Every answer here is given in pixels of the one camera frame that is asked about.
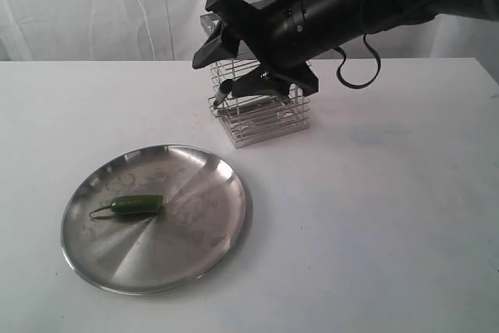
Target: green pepper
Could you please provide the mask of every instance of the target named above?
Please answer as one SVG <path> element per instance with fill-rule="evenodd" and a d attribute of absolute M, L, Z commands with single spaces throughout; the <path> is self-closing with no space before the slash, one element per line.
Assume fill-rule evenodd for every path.
<path fill-rule="evenodd" d="M 113 199 L 110 204 L 90 212 L 89 216 L 92 219 L 103 219 L 129 214 L 157 214 L 162 205 L 162 195 L 129 195 Z M 113 215 L 93 216 L 93 214 L 104 210 L 110 210 Z"/>

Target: white curtain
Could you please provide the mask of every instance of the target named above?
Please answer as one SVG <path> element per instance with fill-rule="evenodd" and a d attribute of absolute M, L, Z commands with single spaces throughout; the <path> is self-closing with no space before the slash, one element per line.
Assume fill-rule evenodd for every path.
<path fill-rule="evenodd" d="M 0 0 L 0 59 L 188 60 L 206 39 L 205 1 Z M 370 42 L 390 58 L 474 56 L 499 80 L 499 23 L 439 16 Z M 345 48 L 350 57 L 370 57 L 358 40 Z"/>

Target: white tabletop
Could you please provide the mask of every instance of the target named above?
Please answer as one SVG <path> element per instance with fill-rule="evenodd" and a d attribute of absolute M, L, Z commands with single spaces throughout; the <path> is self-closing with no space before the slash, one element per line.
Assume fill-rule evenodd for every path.
<path fill-rule="evenodd" d="M 235 150 L 189 62 L 0 64 L 0 331 L 498 332 L 499 87 L 474 59 L 314 62 L 310 129 Z M 360 82 L 371 61 L 352 61 Z M 205 278 L 145 297 L 65 263 L 94 169 L 184 143 L 246 181 L 253 222 Z"/>

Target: stainless steel plate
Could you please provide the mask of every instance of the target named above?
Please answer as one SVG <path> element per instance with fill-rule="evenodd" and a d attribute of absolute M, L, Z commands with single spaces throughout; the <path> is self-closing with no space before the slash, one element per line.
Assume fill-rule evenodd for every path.
<path fill-rule="evenodd" d="M 92 221 L 113 198 L 161 194 L 154 217 Z M 219 157 L 193 147 L 133 151 L 90 175 L 62 219 L 62 251 L 72 269 L 101 289 L 158 292 L 199 278 L 235 244 L 246 216 L 239 177 Z"/>

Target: wire basket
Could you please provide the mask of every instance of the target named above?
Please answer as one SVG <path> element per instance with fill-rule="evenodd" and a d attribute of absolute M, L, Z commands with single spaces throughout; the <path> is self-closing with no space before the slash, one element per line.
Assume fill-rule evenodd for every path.
<path fill-rule="evenodd" d="M 201 19 L 203 28 L 208 34 L 214 30 L 215 22 L 212 17 L 204 21 Z M 211 80 L 214 95 L 224 80 L 237 80 L 259 64 L 244 45 L 239 49 L 237 59 L 212 64 Z M 217 108 L 213 106 L 214 99 L 215 96 L 208 99 L 211 113 L 220 120 L 235 148 L 299 132 L 310 126 L 308 119 L 310 99 L 304 97 L 302 90 L 296 85 L 291 86 L 289 96 L 237 98 L 230 94 Z"/>

